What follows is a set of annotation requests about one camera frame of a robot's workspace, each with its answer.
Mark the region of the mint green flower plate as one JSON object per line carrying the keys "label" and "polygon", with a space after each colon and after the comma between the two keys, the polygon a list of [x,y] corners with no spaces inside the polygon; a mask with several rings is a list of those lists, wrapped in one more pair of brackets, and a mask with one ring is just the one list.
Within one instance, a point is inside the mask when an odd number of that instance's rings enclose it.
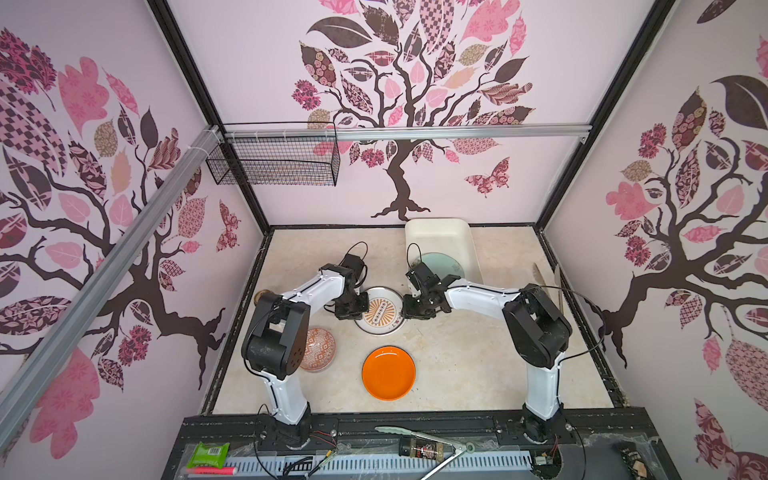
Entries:
{"label": "mint green flower plate", "polygon": [[449,275],[454,275],[459,278],[465,277],[465,271],[461,264],[447,254],[439,252],[425,253],[421,255],[421,261],[440,280]]}

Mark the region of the white plate orange sunburst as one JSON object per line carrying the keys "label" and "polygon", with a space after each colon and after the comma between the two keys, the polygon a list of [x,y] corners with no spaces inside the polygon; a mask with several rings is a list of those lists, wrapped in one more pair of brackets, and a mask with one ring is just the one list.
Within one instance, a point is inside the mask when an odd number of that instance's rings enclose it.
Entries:
{"label": "white plate orange sunburst", "polygon": [[394,333],[405,323],[402,314],[403,297],[388,287],[378,286],[366,290],[369,308],[356,326],[367,334],[385,336]]}

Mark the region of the white plastic bin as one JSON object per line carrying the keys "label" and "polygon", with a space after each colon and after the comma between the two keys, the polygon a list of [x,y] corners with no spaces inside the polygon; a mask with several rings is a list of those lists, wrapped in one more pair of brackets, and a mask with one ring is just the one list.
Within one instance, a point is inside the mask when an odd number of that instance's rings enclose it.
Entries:
{"label": "white plastic bin", "polygon": [[407,253],[412,265],[420,259],[427,260],[429,254],[450,257],[461,267],[463,277],[475,283],[482,283],[483,277],[477,257],[472,231],[467,222],[455,218],[422,218],[409,220],[405,224],[406,246],[415,244],[418,249]]}

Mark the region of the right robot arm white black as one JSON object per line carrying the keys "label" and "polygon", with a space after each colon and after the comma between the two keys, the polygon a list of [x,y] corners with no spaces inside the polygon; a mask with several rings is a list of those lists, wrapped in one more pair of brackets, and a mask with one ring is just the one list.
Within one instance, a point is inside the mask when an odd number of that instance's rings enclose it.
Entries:
{"label": "right robot arm white black", "polygon": [[562,416],[560,364],[573,330],[543,288],[528,284],[502,290],[453,274],[440,278],[423,262],[411,267],[406,277],[414,289],[403,297],[406,319],[430,320],[439,313],[463,310],[505,322],[517,354],[526,362],[524,436],[536,444],[550,441]]}

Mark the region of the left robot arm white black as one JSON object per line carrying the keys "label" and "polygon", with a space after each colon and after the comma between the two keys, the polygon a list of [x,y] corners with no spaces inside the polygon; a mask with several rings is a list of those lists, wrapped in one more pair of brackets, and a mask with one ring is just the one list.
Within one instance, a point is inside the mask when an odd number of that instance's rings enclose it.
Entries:
{"label": "left robot arm white black", "polygon": [[262,293],[241,346],[246,370],[263,381],[277,439],[290,449],[310,441],[311,407],[296,375],[305,355],[313,314],[328,304],[339,320],[359,320],[369,309],[361,291],[367,266],[326,264],[302,285]]}

